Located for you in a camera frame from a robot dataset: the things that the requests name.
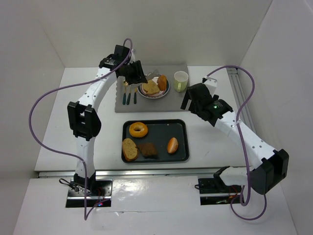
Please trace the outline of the metal food tongs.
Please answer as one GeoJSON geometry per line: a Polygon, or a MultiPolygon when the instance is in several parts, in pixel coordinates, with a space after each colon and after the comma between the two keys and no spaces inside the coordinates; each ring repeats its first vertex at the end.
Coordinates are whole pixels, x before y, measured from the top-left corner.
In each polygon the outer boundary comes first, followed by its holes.
{"type": "MultiPolygon", "coordinates": [[[[153,72],[150,72],[148,74],[145,75],[145,78],[146,78],[146,82],[147,83],[148,81],[154,79],[154,78],[159,78],[160,77],[160,73],[158,72],[158,70],[154,70],[153,72]]],[[[130,87],[132,89],[135,89],[137,88],[138,86],[141,86],[142,84],[144,84],[144,82],[139,82],[139,83],[136,83],[136,84],[131,84],[130,87]]]]}

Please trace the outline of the small seeded bread slice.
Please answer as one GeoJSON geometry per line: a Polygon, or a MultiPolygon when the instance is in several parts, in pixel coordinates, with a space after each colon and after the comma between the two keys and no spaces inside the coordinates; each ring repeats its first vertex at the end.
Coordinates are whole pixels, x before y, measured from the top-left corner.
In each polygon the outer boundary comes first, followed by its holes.
{"type": "Polygon", "coordinates": [[[157,79],[157,86],[160,91],[165,91],[167,89],[167,77],[165,75],[161,75],[157,79]]]}

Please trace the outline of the orange bread roll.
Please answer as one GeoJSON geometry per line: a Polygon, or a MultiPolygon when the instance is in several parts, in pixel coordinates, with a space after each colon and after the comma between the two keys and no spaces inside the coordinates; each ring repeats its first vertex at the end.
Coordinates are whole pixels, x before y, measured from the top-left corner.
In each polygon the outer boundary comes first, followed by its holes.
{"type": "Polygon", "coordinates": [[[178,146],[179,146],[178,140],[175,137],[171,138],[167,145],[167,152],[169,154],[174,154],[177,151],[178,146]]]}

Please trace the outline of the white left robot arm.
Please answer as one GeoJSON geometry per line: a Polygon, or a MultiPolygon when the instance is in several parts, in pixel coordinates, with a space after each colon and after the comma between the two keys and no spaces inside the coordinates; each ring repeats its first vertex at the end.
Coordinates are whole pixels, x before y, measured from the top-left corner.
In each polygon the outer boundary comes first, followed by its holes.
{"type": "Polygon", "coordinates": [[[93,82],[78,101],[70,102],[67,106],[70,129],[76,138],[77,162],[74,183],[94,191],[98,188],[95,179],[94,143],[100,133],[102,123],[97,111],[105,94],[116,82],[118,77],[124,77],[128,85],[138,86],[146,83],[147,79],[139,60],[129,58],[117,70],[120,61],[110,57],[104,58],[97,73],[97,81],[93,82]]]}

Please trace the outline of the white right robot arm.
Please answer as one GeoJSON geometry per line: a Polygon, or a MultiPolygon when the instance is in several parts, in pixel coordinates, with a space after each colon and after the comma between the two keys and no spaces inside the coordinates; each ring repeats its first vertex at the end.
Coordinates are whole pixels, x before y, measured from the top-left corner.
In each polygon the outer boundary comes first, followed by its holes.
{"type": "Polygon", "coordinates": [[[208,121],[237,146],[245,147],[248,167],[225,166],[214,174],[224,185],[250,185],[255,192],[265,195],[286,177],[288,153],[284,149],[276,150],[259,138],[237,119],[230,105],[210,94],[207,85],[198,83],[187,88],[181,108],[208,121]]]}

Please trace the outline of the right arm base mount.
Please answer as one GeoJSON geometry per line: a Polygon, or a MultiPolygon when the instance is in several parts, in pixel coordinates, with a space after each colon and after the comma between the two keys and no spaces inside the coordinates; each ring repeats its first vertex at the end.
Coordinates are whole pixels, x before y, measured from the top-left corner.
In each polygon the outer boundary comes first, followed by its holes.
{"type": "Polygon", "coordinates": [[[201,206],[226,205],[234,199],[234,204],[239,204],[241,186],[225,186],[214,178],[199,178],[195,189],[200,193],[201,206]]]}

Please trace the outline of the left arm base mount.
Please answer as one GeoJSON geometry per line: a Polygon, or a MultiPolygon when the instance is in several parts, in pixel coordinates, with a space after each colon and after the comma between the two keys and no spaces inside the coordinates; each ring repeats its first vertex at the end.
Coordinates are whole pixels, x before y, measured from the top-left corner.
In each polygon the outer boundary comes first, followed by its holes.
{"type": "Polygon", "coordinates": [[[112,180],[98,181],[95,189],[85,189],[73,180],[59,179],[59,183],[68,186],[66,208],[83,208],[84,193],[87,193],[87,207],[110,207],[112,195],[112,180]]]}

